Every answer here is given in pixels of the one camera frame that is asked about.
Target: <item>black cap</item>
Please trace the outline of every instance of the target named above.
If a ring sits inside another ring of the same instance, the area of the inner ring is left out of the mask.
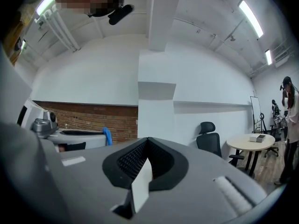
[[[285,86],[286,84],[289,84],[290,82],[292,82],[291,78],[285,77],[284,81],[282,82],[282,84],[283,84],[283,86]]]

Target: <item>black office chair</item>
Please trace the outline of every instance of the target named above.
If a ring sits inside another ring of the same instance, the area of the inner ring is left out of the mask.
[[[273,136],[275,138],[275,142],[281,141],[281,137],[280,135],[277,133],[278,128],[274,128],[274,125],[271,125],[271,131],[270,131],[270,135]],[[269,151],[272,151],[274,153],[276,153],[276,157],[278,157],[278,151],[279,148],[278,147],[270,147],[267,149],[267,152],[265,153],[264,157],[267,157],[267,154]]]
[[[199,149],[208,151],[222,158],[220,148],[220,137],[218,133],[210,133],[215,131],[216,127],[212,122],[202,122],[200,124],[200,136],[196,138],[196,143]],[[236,167],[238,160],[243,160],[244,156],[230,155],[233,159],[232,164]]]

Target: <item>wooden floor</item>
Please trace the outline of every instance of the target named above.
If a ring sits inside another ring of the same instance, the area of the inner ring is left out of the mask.
[[[279,147],[278,154],[279,156],[276,157],[276,154],[272,151],[269,151],[267,154],[267,157],[264,158],[264,154],[266,153],[266,150],[263,150],[258,157],[256,168],[255,168],[255,180],[257,183],[259,183],[262,188],[266,191],[267,194],[270,194],[275,188],[276,185],[274,185],[275,180],[280,178],[281,172],[285,166],[284,162],[284,153],[285,153],[285,143],[283,141],[277,142],[275,144],[275,147]],[[247,163],[249,152],[243,151],[241,153],[242,156],[244,156],[243,161],[239,161],[237,167],[244,168]],[[294,167],[298,163],[298,150],[295,153],[294,158]]]

